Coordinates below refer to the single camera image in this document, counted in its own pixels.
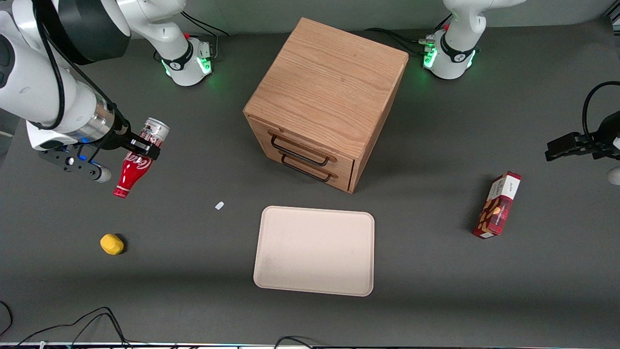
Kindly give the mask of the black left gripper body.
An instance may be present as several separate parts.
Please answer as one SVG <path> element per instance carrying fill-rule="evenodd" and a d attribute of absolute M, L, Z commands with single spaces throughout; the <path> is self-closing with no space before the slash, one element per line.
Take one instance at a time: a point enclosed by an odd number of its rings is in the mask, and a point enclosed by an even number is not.
<path fill-rule="evenodd" d="M 589 154 L 594 159 L 609 158 L 620 159 L 619 136 L 620 136 L 620 112 L 617 111 L 605 117 L 595 132 L 589 132 L 588 113 L 582 113 L 582 128 L 586 139 Z"/>

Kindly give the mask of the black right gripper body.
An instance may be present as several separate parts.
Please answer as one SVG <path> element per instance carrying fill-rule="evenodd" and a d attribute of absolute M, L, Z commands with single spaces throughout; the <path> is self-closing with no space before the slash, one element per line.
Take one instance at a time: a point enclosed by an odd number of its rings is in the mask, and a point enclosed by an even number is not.
<path fill-rule="evenodd" d="M 115 150 L 127 148 L 130 144 L 131 124 L 118 110 L 113 109 L 114 123 L 110 131 L 96 142 L 96 148 L 100 150 Z"/>

